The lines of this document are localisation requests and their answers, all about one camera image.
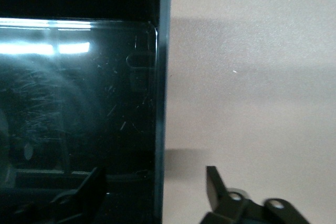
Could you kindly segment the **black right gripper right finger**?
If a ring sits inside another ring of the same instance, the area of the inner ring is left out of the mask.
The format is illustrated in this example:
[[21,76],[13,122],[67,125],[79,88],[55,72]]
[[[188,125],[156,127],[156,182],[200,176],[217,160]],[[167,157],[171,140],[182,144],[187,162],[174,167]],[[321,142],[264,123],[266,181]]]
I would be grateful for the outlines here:
[[201,224],[311,224],[290,202],[268,198],[262,205],[243,190],[229,190],[216,166],[206,167],[206,189],[211,211]]

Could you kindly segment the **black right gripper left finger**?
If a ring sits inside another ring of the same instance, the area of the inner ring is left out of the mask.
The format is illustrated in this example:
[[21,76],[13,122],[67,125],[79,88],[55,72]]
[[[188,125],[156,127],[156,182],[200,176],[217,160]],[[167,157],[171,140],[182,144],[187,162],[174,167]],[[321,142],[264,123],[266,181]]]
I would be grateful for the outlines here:
[[94,168],[77,189],[50,202],[21,204],[13,211],[13,224],[91,224],[107,192],[106,169]]

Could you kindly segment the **black plastic box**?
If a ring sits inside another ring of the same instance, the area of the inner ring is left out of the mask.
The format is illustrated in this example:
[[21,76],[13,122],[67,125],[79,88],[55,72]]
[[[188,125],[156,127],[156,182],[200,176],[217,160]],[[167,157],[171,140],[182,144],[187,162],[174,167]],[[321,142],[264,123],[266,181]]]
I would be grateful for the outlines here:
[[171,0],[0,0],[0,224],[106,169],[91,224],[162,224]]

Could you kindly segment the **large fabric table cover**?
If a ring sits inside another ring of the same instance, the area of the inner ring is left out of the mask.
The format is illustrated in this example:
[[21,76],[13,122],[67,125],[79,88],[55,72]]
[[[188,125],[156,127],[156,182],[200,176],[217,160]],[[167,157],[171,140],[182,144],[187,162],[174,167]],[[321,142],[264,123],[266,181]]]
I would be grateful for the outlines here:
[[164,224],[209,211],[205,167],[336,224],[336,0],[172,0]]

